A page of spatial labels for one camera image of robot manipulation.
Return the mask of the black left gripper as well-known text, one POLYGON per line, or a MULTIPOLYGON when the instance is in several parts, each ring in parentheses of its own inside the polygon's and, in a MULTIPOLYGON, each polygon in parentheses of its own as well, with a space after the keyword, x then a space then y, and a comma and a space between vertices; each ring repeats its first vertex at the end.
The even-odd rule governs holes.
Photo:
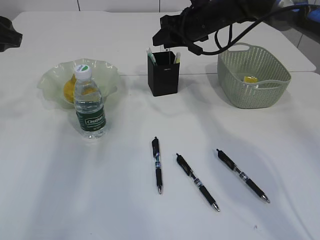
POLYGON ((23 35, 15 30, 10 19, 0 16, 0 52, 21 46, 23 35))

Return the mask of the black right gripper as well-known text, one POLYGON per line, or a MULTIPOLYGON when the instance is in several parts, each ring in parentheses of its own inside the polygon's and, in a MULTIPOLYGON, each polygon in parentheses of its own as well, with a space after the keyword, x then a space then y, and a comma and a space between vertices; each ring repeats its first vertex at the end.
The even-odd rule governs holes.
POLYGON ((210 34, 248 17, 247 0, 192 0, 180 14, 160 18, 160 30, 152 43, 166 48, 186 47, 206 41, 210 34))

